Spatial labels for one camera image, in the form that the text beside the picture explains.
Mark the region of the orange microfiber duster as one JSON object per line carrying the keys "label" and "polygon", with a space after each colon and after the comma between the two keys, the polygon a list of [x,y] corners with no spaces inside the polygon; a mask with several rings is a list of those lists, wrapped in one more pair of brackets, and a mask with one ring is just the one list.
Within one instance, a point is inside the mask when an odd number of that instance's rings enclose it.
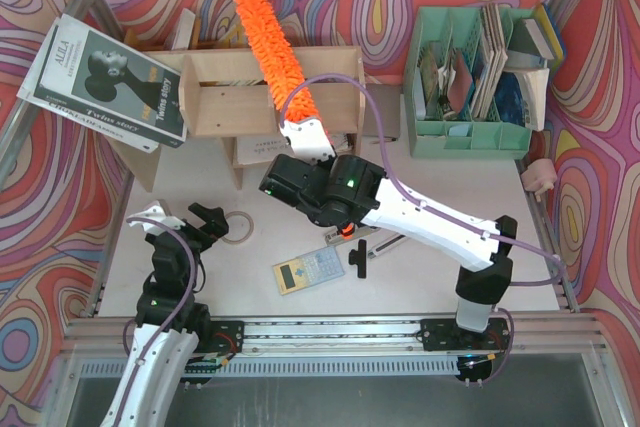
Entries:
{"label": "orange microfiber duster", "polygon": [[[293,47],[286,39],[269,0],[235,0],[248,38],[249,47],[279,112],[279,131],[285,120],[300,122],[309,117],[321,120],[309,90],[309,80]],[[354,183],[349,172],[357,167],[358,158],[350,154],[336,154],[326,189],[327,220],[310,220],[320,227],[333,227],[349,235],[357,226],[353,196],[346,192]]]}

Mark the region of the large black-cover book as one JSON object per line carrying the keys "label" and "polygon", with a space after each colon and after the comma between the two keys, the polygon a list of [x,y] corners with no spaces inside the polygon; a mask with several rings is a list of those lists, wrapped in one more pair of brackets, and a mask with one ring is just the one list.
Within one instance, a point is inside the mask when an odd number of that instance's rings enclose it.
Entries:
{"label": "large black-cover book", "polygon": [[[149,109],[135,87],[160,81]],[[186,140],[180,73],[69,15],[54,20],[18,91],[36,106],[148,152]]]}

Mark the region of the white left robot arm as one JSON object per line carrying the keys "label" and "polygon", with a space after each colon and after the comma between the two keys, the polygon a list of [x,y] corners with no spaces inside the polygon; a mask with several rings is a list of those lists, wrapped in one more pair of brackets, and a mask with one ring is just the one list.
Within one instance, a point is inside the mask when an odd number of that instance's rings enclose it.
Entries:
{"label": "white left robot arm", "polygon": [[220,368],[240,350],[211,319],[208,306],[195,301],[197,279],[206,277],[201,254],[229,232],[224,211],[199,203],[188,210],[201,226],[172,215],[161,201],[126,218],[153,247],[152,272],[143,283],[127,363],[103,426],[163,426],[191,360],[215,353],[222,357]]}

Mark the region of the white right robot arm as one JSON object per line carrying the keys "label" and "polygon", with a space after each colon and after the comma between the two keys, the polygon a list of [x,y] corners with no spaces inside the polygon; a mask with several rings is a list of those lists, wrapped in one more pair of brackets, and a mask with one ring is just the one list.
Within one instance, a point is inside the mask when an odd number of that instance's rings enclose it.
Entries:
{"label": "white right robot arm", "polygon": [[484,332],[492,308],[511,283],[515,219],[482,220],[458,212],[409,189],[364,158],[342,155],[311,165],[280,154],[260,189],[317,226],[334,227],[342,235],[361,226],[386,229],[458,261],[455,320],[463,330]]}

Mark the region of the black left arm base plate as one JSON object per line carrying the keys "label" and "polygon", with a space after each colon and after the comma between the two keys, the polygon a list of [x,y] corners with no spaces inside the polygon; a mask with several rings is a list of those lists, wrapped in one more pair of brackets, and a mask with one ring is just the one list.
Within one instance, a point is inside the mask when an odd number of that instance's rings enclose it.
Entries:
{"label": "black left arm base plate", "polygon": [[188,358],[179,386],[200,389],[220,374],[242,352],[244,333],[244,321],[212,321],[205,339]]}

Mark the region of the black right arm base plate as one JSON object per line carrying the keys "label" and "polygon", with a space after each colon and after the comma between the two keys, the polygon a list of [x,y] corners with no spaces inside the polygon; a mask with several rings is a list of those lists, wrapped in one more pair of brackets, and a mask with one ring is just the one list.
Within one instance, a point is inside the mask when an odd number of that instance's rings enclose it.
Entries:
{"label": "black right arm base plate", "polygon": [[502,316],[490,318],[480,333],[462,329],[453,319],[422,319],[414,338],[426,352],[454,355],[455,378],[466,388],[480,389],[501,374],[513,349],[515,321],[507,310],[499,312]]}

